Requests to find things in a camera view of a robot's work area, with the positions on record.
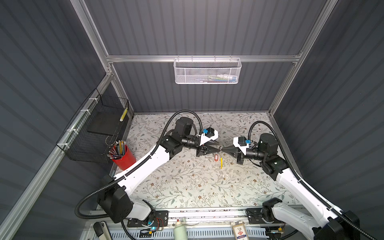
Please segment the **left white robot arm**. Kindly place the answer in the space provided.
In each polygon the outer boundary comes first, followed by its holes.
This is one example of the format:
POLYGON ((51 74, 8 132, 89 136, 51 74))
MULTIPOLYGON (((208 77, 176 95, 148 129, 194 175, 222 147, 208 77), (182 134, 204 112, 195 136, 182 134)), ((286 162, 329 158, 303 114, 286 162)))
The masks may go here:
POLYGON ((203 129, 199 135, 191 135, 193 120, 181 117, 176 121, 175 127, 166 132, 159 140, 160 145, 154 147, 156 152, 141 158, 135 164, 114 177, 105 176, 101 186, 105 186, 118 178, 122 178, 116 185, 102 190, 97 194, 97 202, 114 223, 120 223, 126 218, 137 219, 150 225, 155 218, 154 208, 145 200, 132 201, 135 189, 157 168, 164 165, 183 148, 195 149, 198 157, 219 152, 215 146, 219 132, 212 127, 203 129))

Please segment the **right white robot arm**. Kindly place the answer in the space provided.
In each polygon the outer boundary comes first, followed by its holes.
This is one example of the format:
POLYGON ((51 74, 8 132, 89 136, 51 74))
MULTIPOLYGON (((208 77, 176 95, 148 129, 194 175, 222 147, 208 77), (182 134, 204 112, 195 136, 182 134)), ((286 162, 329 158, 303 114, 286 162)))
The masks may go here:
POLYGON ((274 135, 262 134, 255 147, 245 137, 233 139, 232 146, 223 152, 239 161, 257 160, 263 171, 286 188, 310 213, 305 215, 278 198, 263 203, 263 220, 287 223, 301 232, 308 240, 358 240, 359 218, 351 211, 341 213, 340 208, 320 196, 304 180, 295 176, 288 162, 278 155, 279 142, 274 135))

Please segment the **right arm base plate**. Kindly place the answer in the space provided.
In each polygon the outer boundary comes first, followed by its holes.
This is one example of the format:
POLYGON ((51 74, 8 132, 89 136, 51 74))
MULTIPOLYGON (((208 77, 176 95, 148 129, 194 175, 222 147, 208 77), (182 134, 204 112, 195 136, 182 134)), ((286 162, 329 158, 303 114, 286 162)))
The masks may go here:
POLYGON ((250 224, 268 224, 267 212, 264 208, 247 208, 245 210, 250 224))

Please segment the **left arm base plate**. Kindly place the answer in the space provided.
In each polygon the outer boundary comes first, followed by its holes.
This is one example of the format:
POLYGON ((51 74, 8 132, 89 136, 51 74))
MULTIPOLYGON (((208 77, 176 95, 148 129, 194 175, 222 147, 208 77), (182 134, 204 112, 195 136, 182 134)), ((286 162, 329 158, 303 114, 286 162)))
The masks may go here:
POLYGON ((169 211, 155 210, 150 214, 148 219, 140 221, 138 219, 128 219, 128 228, 140 228, 140 227, 167 227, 169 220, 169 211))

